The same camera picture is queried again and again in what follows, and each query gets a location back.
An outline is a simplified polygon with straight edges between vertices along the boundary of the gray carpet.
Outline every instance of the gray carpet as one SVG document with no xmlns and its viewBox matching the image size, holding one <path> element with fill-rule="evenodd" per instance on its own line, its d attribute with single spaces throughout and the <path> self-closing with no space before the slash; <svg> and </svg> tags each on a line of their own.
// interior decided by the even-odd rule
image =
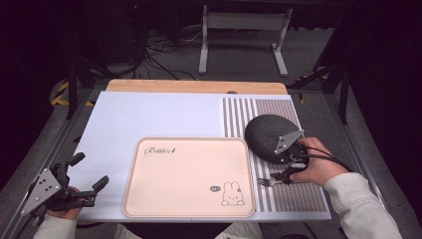
<svg viewBox="0 0 422 239">
<path fill-rule="evenodd" d="M 282 53 L 289 71 L 287 78 L 279 76 L 275 59 L 270 51 L 270 45 L 277 39 L 273 32 L 216 32 L 210 34 L 208 69 L 205 76 L 198 72 L 200 55 L 200 38 L 172 53 L 159 53 L 154 56 L 167 69 L 190 73 L 201 81 L 245 81 L 245 82 L 281 82 L 289 85 L 298 76 L 312 73 L 312 68 L 332 30 L 291 30 L 288 31 Z M 127 66 L 116 65 L 111 70 L 125 69 Z M 188 74 L 173 72 L 180 79 L 191 80 Z M 163 70 L 149 65 L 140 66 L 135 76 L 143 79 L 172 79 Z M 124 78 L 131 79 L 132 73 Z M 108 79 L 98 79 L 92 90 L 79 89 L 79 99 L 87 98 L 94 101 L 100 91 L 106 88 Z M 422 230 L 416 220 L 414 212 L 402 191 L 395 183 L 385 165 L 377 147 L 368 131 L 360 110 L 350 91 L 347 106 L 348 125 L 339 122 L 335 111 L 338 93 L 325 96 L 319 91 L 307 89 L 289 91 L 293 96 L 296 110 L 302 127 L 307 135 L 319 137 L 336 157 L 353 168 L 360 159 L 365 173 L 376 183 L 381 192 L 385 206 L 396 220 L 403 238 L 422 238 Z M 305 103 L 301 104 L 298 93 L 303 93 Z M 38 140 L 34 143 L 19 168 L 8 184 L 0 192 L 0 232 L 5 233 L 2 238 L 9 238 L 15 221 L 17 209 L 22 202 L 28 185 L 36 177 L 46 158 L 67 160 L 71 158 L 77 143 L 74 139 L 82 135 L 89 120 L 93 107 L 82 106 L 78 113 L 66 120 L 68 109 L 55 106 L 55 110 L 47 122 Z M 61 147 L 54 147 L 58 142 Z M 317 238 L 341 238 L 338 217 L 332 211 L 332 220 L 303 222 L 281 222 L 262 224 L 265 238 L 280 238 L 290 233 L 306 234 L 314 238 L 309 226 Z M 20 238 L 33 237 L 36 227 L 28 225 Z M 90 229 L 78 229 L 77 238 L 112 238 L 115 224 L 106 223 Z"/>
</svg>

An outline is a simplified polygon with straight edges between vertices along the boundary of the cartoon rabbit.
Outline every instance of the cartoon rabbit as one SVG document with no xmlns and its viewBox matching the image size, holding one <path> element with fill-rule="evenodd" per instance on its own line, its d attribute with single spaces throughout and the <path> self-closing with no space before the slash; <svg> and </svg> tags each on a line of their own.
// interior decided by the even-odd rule
<svg viewBox="0 0 422 239">
<path fill-rule="evenodd" d="M 223 201 L 221 202 L 223 206 L 231 205 L 245 205 L 243 201 L 242 190 L 238 182 L 226 182 L 224 183 L 224 193 Z"/>
</svg>

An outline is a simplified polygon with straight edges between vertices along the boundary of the white desk leg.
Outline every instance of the white desk leg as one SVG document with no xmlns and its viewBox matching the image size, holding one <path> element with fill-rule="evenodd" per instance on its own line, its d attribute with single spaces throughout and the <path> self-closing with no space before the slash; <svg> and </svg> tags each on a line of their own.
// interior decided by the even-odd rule
<svg viewBox="0 0 422 239">
<path fill-rule="evenodd" d="M 286 37 L 286 32 L 288 31 L 289 23 L 290 23 L 290 20 L 291 20 L 291 17 L 292 17 L 292 9 L 289 9 L 286 12 L 285 16 L 286 16 L 286 18 L 285 18 L 285 20 L 283 20 L 283 25 L 282 25 L 282 28 L 280 29 L 279 42 L 277 43 L 277 45 L 275 43 L 272 45 L 274 57 L 276 58 L 276 62 L 277 62 L 277 65 L 279 67 L 280 75 L 282 77 L 288 76 L 288 69 L 286 68 L 285 61 L 283 60 L 281 49 L 282 49 L 282 45 L 283 45 L 283 42 L 284 42 L 285 37 Z"/>
<path fill-rule="evenodd" d="M 201 56 L 199 58 L 199 75 L 207 73 L 207 60 L 208 60 L 208 22 L 207 22 L 207 5 L 204 5 L 204 12 L 202 15 L 202 48 Z"/>
</svg>

